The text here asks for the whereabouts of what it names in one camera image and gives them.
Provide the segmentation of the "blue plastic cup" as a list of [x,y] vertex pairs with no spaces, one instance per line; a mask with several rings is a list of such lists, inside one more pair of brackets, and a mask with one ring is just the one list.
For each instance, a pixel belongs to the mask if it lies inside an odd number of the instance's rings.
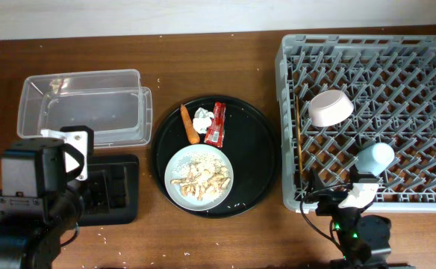
[[393,148],[386,143],[375,143],[357,154],[355,167],[359,173],[380,175],[395,158]]

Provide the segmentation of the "pink white bowl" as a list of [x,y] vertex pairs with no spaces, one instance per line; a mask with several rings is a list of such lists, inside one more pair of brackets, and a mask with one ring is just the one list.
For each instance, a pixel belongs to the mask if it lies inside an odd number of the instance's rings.
[[341,90],[327,90],[319,93],[308,108],[311,124],[316,127],[329,127],[343,122],[354,111],[354,105]]

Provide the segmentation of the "wooden chopstick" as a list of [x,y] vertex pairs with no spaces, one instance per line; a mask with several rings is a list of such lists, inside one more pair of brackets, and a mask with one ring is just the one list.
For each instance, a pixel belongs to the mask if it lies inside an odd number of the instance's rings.
[[299,109],[299,98],[295,96],[295,110],[296,110],[296,139],[299,161],[299,179],[302,180],[303,166],[302,166],[302,142],[301,142],[301,117]]

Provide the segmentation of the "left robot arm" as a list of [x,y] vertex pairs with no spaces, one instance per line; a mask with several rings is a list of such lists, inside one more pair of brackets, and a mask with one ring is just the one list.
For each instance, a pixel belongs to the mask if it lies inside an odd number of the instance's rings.
[[[133,155],[87,156],[57,138],[20,140],[2,154],[0,268],[51,268],[81,226],[129,221],[124,183],[137,168]],[[89,182],[77,178],[89,167]]]

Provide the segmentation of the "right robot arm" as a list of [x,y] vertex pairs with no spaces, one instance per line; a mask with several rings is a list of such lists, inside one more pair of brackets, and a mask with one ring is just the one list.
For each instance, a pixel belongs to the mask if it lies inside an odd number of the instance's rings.
[[379,188],[372,173],[349,174],[349,183],[326,186],[316,170],[311,171],[308,191],[302,202],[316,202],[317,216],[329,216],[330,240],[342,253],[342,259],[329,262],[330,268],[387,268],[390,255],[391,222],[378,215],[363,216]]

